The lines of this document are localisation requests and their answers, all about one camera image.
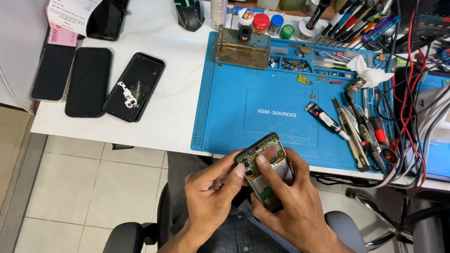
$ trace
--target smartphone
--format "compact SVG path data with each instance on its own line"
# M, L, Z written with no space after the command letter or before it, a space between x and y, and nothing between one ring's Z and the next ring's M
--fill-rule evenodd
M100 117L109 84L113 54L107 48L82 47L75 53L65 113Z
M245 179L253 189L256 197L269 211L276 212L283 209L283 206L258 169L255 159L260 154L264 155L271 163L273 170L287 185L291 186L294 183L295 174L278 135L273 132L234 158L237 164L242 163L245 166Z
M164 67L164 62L155 57L133 55L103 104L103 111L126 122L138 122Z
M42 51L30 98L38 101L63 102L76 47L46 43Z
M103 0L94 9L86 24L88 38L116 41L129 0Z

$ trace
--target chrome chair leg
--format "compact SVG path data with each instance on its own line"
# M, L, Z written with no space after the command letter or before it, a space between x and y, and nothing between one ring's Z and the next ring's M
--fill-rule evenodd
M380 217L380 219L382 219L391 228L393 229L397 228L398 223L389 218L389 216L387 216L372 200L364 197L361 194L354 193L349 189L345 191L345 196L351 199L358 200L359 202L367 206L367 208L372 210L378 217Z
M394 238L395 238L395 233L392 231L389 231L389 232L385 233L384 235L378 237L377 239L366 243L367 251L378 249Z

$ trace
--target adhesive tube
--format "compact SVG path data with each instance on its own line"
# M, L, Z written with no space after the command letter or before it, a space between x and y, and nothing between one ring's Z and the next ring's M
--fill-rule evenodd
M320 108L314 101L312 101L306 108L305 111L310 112L315 117L319 118L321 121L325 122L327 126L329 126L332 130L334 130L337 134L339 134L345 140L349 140L350 137L342 130L342 126L340 126L334 119L328 116L322 108Z

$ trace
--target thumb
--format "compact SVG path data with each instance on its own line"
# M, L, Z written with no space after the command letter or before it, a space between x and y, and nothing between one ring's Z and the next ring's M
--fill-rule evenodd
M233 198L241 190L242 180L244 179L245 167L243 164L238 164L228 175L224 186L220 189L220 195L227 201L232 201Z
M264 205L256 198L254 193L250 194L252 198L252 214L256 217L262 224L266 225L272 231L279 231L279 219L272 212L267 210Z

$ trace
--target white table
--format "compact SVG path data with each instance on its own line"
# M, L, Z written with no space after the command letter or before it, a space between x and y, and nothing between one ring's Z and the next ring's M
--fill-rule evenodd
M138 123L127 123L111 115L100 118L71 118L65 115L65 103L41 102L31 132L86 140L212 155L190 149L198 93L211 27L210 3L200 1L205 22L196 32L178 25L171 1L130 1L130 14L116 42L86 38L83 47L106 47L113 53L110 89L136 52L164 60L166 68ZM297 26L302 17L285 16L285 24ZM229 14L227 27L236 28ZM311 166L316 172L382 179L381 174ZM450 190L450 185L426 181L428 188Z

